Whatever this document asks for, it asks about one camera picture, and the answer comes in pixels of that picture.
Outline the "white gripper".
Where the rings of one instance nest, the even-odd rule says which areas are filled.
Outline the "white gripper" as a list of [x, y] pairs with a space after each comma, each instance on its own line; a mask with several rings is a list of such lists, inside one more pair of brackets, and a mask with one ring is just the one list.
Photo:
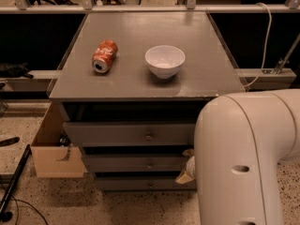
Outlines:
[[186, 165], [186, 170], [181, 171], [180, 174], [177, 176], [175, 179], [175, 182], [177, 184], [183, 185], [186, 183], [189, 183], [194, 180], [196, 177], [195, 174], [195, 157], [194, 155], [194, 150], [193, 149], [187, 149], [185, 150], [182, 155], [184, 157], [188, 157], [187, 165]]

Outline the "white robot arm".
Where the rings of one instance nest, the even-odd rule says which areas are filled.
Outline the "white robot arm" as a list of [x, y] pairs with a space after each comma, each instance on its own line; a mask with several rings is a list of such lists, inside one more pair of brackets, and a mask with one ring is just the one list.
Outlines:
[[299, 157], [300, 90], [235, 93], [200, 112], [187, 174], [201, 225], [284, 225], [278, 163]]

